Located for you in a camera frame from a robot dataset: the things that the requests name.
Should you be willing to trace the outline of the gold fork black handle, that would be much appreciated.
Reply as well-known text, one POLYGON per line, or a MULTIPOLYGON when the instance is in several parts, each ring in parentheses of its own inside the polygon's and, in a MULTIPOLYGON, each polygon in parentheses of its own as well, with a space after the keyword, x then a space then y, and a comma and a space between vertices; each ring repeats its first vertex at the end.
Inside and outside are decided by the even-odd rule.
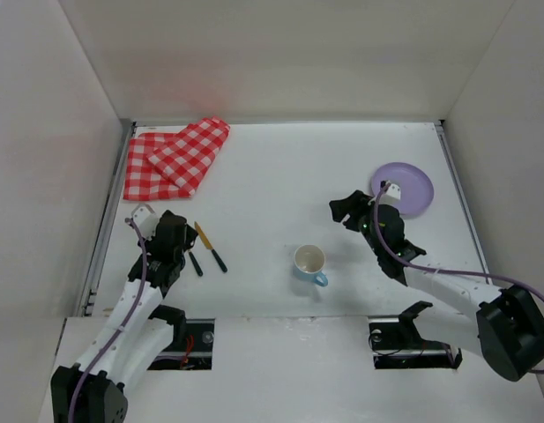
POLYGON ((188 251, 188 255, 189 255, 191 264, 192 264, 195 272, 201 278, 204 275, 204 273, 203 273, 203 270, 202 270, 198 260, 196 259, 195 255, 193 254, 193 252, 191 250, 188 251))

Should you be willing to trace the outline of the gold knife black handle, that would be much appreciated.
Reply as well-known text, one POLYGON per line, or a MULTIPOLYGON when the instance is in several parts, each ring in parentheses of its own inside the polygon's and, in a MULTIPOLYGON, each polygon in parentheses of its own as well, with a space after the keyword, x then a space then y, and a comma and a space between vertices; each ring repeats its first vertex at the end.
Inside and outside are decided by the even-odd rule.
POLYGON ((212 253, 212 255, 213 255, 217 265, 220 267, 221 271, 223 273, 227 273, 228 272, 227 266, 225 265, 224 261, 222 260, 222 258, 220 257, 220 255, 218 254, 216 249, 213 247, 213 245, 211 244, 209 239, 207 238, 207 236, 206 236, 205 232, 203 231, 203 229, 201 228, 201 226, 197 222, 195 222, 194 227, 195 227, 195 230, 196 230, 196 232, 198 234, 198 237, 200 238, 201 242, 212 253))

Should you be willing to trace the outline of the lilac plastic plate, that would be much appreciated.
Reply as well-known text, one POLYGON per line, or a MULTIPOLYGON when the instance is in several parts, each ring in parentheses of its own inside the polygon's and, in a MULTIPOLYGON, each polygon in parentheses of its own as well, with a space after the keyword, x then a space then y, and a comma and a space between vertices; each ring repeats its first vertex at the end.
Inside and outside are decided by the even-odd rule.
POLYGON ((400 186, 401 201, 393 207, 402 217, 418 217, 428 209, 434 198, 431 180, 418 167, 408 163, 392 162, 377 169, 370 179, 370 187, 375 197, 384 186, 384 181, 400 186))

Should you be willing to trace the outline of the blue white ceramic mug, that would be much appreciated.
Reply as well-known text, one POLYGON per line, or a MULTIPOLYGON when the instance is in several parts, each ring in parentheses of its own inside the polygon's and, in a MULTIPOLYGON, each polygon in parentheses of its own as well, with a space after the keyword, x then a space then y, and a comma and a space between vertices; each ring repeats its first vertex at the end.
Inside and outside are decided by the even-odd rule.
POLYGON ((294 275, 320 287, 329 285, 324 274, 325 254, 318 246, 301 245, 294 253, 294 275))

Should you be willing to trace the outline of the red white checkered cloth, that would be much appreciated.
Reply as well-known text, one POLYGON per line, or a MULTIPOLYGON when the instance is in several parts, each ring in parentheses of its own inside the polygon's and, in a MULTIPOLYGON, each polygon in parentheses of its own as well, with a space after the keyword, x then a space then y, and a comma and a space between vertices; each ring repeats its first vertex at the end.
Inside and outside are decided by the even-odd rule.
POLYGON ((178 133, 146 132, 133 138, 123 198, 149 202, 193 197, 229 132, 225 121, 206 117, 178 133))

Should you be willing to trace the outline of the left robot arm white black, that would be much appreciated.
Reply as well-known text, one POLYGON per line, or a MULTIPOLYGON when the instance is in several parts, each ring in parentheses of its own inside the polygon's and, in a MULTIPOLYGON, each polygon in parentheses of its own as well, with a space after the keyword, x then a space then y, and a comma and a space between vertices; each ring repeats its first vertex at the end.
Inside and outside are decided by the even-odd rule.
POLYGON ((50 381, 55 422, 122 422, 127 395, 172 344, 185 339, 186 317, 163 305, 195 244, 196 230, 171 211, 138 205, 125 220, 141 253, 108 320, 86 351, 50 381))

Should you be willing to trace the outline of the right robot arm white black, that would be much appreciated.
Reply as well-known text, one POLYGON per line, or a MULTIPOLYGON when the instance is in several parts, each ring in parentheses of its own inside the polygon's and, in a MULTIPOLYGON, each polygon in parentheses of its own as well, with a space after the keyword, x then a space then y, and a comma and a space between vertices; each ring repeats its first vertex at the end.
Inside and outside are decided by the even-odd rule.
POLYGON ((399 314, 406 335, 466 349, 511 382, 544 374, 538 367, 544 316, 536 303, 544 303, 544 294, 513 278, 431 263, 424 249, 406 239, 399 211, 383 204, 392 187, 385 184, 375 197, 356 190, 329 207, 333 221, 363 236, 388 278, 454 308, 444 315, 430 301, 413 304, 399 314))

